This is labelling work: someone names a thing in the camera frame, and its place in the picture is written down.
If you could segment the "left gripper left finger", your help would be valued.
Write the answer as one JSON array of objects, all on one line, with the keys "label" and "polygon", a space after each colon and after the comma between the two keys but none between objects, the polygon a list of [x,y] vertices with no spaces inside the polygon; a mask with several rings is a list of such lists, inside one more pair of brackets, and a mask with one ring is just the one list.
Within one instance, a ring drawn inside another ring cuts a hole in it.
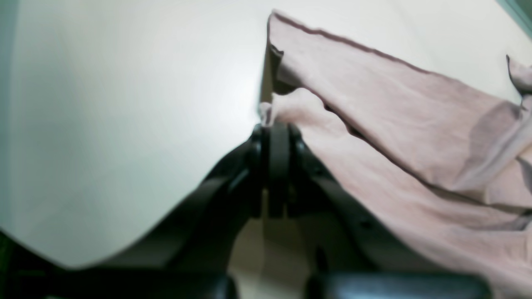
[{"label": "left gripper left finger", "polygon": [[237,299],[227,265],[239,231],[261,214],[273,133],[257,125],[146,235],[86,269],[2,234],[2,299]]}]

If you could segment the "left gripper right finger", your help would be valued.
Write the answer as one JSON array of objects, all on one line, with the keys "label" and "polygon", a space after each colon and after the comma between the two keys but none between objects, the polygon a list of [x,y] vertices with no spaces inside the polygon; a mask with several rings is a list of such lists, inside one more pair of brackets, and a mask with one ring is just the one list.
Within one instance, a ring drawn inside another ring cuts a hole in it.
[{"label": "left gripper right finger", "polygon": [[394,236],[349,195],[294,124],[280,124],[287,214],[311,263],[306,299],[492,299],[475,274],[446,270]]}]

